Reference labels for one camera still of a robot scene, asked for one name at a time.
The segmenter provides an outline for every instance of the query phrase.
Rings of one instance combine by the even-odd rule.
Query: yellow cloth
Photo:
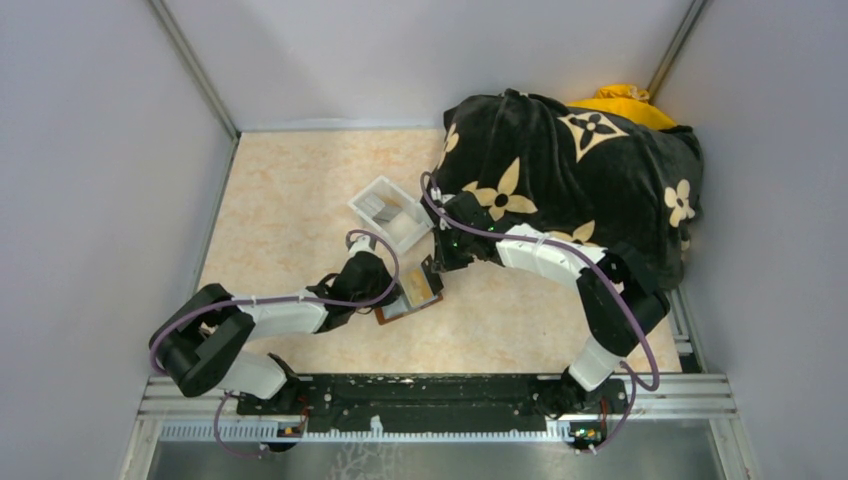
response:
[[[648,97],[647,90],[640,90],[635,85],[607,85],[601,87],[594,98],[571,102],[568,106],[614,113],[655,130],[677,126],[668,115],[650,105]]]

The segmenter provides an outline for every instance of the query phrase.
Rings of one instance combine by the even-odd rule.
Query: gray wall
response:
[[[647,84],[688,2],[168,0],[243,130],[435,125],[470,94]]]
[[[765,478],[845,478],[848,4],[719,1],[659,106],[703,143],[686,288]]]
[[[0,65],[0,478],[114,478],[229,140],[140,0],[0,2]]]

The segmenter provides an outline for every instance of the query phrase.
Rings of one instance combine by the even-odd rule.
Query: white plastic box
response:
[[[366,228],[386,239],[398,255],[409,250],[433,228],[421,203],[382,175],[347,204]]]

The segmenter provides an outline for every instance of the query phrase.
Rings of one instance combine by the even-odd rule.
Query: black blanket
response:
[[[469,97],[444,123],[442,195],[470,191],[495,220],[513,216],[564,240],[627,242],[662,288],[680,283],[703,175],[690,127],[652,130],[514,90]]]

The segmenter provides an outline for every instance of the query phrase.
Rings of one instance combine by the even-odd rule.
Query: purple cable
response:
[[[395,273],[394,273],[394,275],[392,275],[391,283],[389,283],[389,286],[386,288],[386,290],[384,290],[383,293],[381,293],[377,298],[375,298],[373,300],[364,300],[364,301],[361,301],[361,302],[347,302],[347,301],[344,301],[344,300],[332,300],[332,299],[327,299],[327,298],[317,298],[317,297],[303,297],[303,298],[301,298],[297,295],[286,295],[286,296],[282,296],[282,297],[258,298],[258,299],[256,299],[255,304],[256,305],[268,305],[268,304],[271,304],[271,303],[309,302],[309,303],[321,303],[321,304],[324,304],[324,305],[335,305],[335,306],[339,306],[339,307],[361,308],[361,307],[368,307],[368,306],[374,305],[375,303],[379,303],[381,300],[386,298],[392,292],[392,289],[395,288],[395,285],[398,282],[398,277],[400,276],[400,261],[398,260],[398,256],[395,253],[395,251],[392,250],[392,247],[385,240],[383,240],[379,235],[371,233],[367,230],[355,229],[355,230],[351,230],[351,231],[347,232],[347,236],[345,238],[348,241],[350,241],[350,236],[354,235],[354,234],[367,235],[367,236],[373,238],[374,240],[378,241],[380,244],[382,244],[384,247],[386,247],[386,250],[388,250],[389,254],[391,254],[391,256],[392,256],[392,261],[395,263]],[[159,351],[159,347],[162,346],[162,342],[165,340],[165,338],[168,337],[168,335],[170,335],[171,333],[174,332],[174,330],[182,327],[186,323],[191,322],[192,320],[194,320],[198,316],[203,315],[204,313],[211,312],[212,310],[218,310],[218,309],[221,309],[221,308],[232,307],[232,306],[242,306],[242,305],[254,305],[254,301],[253,301],[253,299],[249,299],[249,298],[248,299],[242,299],[242,300],[226,300],[226,301],[223,301],[223,302],[217,302],[217,303],[207,305],[205,307],[198,308],[197,310],[194,310],[193,312],[189,312],[189,313],[183,315],[176,322],[168,325],[167,328],[162,330],[162,333],[160,333],[159,336],[156,337],[156,340],[153,341],[153,344],[150,346],[150,355],[148,356],[148,359],[150,360],[150,366],[153,367],[153,370],[155,370],[156,372],[158,372],[162,375],[167,375],[168,372],[166,372],[164,368],[159,366],[159,362],[156,359],[156,352]]]
[[[605,438],[600,445],[595,447],[594,450],[583,449],[579,450],[580,453],[598,454],[601,452],[601,450],[607,448],[607,446],[612,443],[613,439],[618,436],[618,433],[621,431],[621,427],[624,426],[624,422],[627,421],[627,417],[629,417],[630,412],[633,411],[633,404],[636,403],[636,382],[641,381],[641,379],[638,375],[636,375],[636,372],[634,372],[633,369],[630,368],[630,365],[628,365],[627,362],[622,360],[620,365],[624,370],[627,371],[627,373],[630,374],[630,401],[627,403],[627,406],[624,407],[624,413],[621,415],[621,420],[619,420],[618,423],[615,424],[615,428],[612,429],[612,433],[607,435],[607,438]]]
[[[221,420],[221,412],[224,411],[224,404],[227,403],[227,400],[234,398],[233,392],[227,390],[224,392],[224,398],[221,399],[221,403],[218,405],[218,410],[215,411],[215,418],[212,420],[212,433],[215,435],[215,443],[218,444],[219,447],[223,448],[225,452],[236,458],[242,458],[245,460],[259,460],[262,458],[262,452],[260,453],[244,453],[239,452],[237,450],[233,450],[228,447],[226,443],[221,439],[221,429],[218,427],[218,423]]]
[[[430,183],[433,185],[433,188],[436,188],[436,189],[439,188],[439,185],[436,184],[436,179],[433,178],[432,173],[430,173],[430,172],[422,173],[421,178],[419,179],[419,185],[421,187],[421,193],[424,196],[424,201],[427,202],[427,205],[430,207],[430,209],[432,209],[433,212],[436,215],[441,217],[442,220],[447,222],[448,225],[450,225],[450,226],[452,226],[456,229],[462,230],[463,232],[468,232],[468,233],[471,233],[473,235],[478,235],[478,236],[481,236],[481,237],[495,238],[495,239],[499,239],[499,240],[517,240],[517,241],[520,241],[520,242],[538,243],[539,239],[536,238],[536,237],[487,232],[485,230],[478,230],[476,228],[469,227],[468,225],[463,225],[463,224],[457,222],[456,220],[450,218],[446,213],[439,210],[439,207],[436,205],[436,203],[433,201],[432,198],[430,198],[430,195],[427,193],[426,180],[428,178],[430,179]],[[603,283],[604,286],[606,287],[606,289],[610,292],[610,294],[612,294],[612,297],[615,300],[616,305],[618,305],[618,308],[620,308],[621,311],[624,313],[624,316],[627,318],[627,322],[630,324],[630,328],[633,329],[633,332],[636,334],[636,338],[639,339],[639,344],[641,344],[642,349],[645,350],[645,356],[648,358],[648,363],[651,366],[651,381],[653,382],[653,384],[648,385],[645,382],[643,382],[641,378],[638,378],[638,377],[634,377],[634,379],[645,390],[647,390],[649,392],[656,391],[660,387],[660,372],[659,372],[659,367],[657,367],[657,359],[654,357],[654,352],[653,352],[653,350],[651,350],[651,346],[648,345],[648,339],[645,338],[645,332],[642,331],[642,327],[639,326],[639,322],[636,320],[636,317],[633,316],[633,312],[630,310],[630,307],[628,307],[627,303],[624,301],[624,299],[621,298],[621,295],[615,289],[615,285],[612,283],[612,281],[610,281],[609,277],[606,276],[606,274],[603,272],[603,270],[601,270],[601,268],[598,267],[595,264],[595,262],[593,262],[591,259],[589,259],[589,257],[587,257],[585,254],[583,254],[583,252],[581,252],[580,250],[578,250],[578,249],[576,249],[576,248],[574,248],[570,245],[566,245],[565,243],[561,243],[561,242],[558,242],[556,240],[552,240],[550,238],[544,239],[542,241],[542,243],[544,243],[545,245],[550,245],[552,247],[557,247],[557,248],[560,248],[562,250],[565,250],[565,251],[571,253],[572,255],[576,256],[577,258],[579,258],[581,262],[586,264],[586,266],[588,268],[590,268],[592,270],[592,272],[595,273],[595,275],[598,276],[598,279],[600,279],[601,283]]]

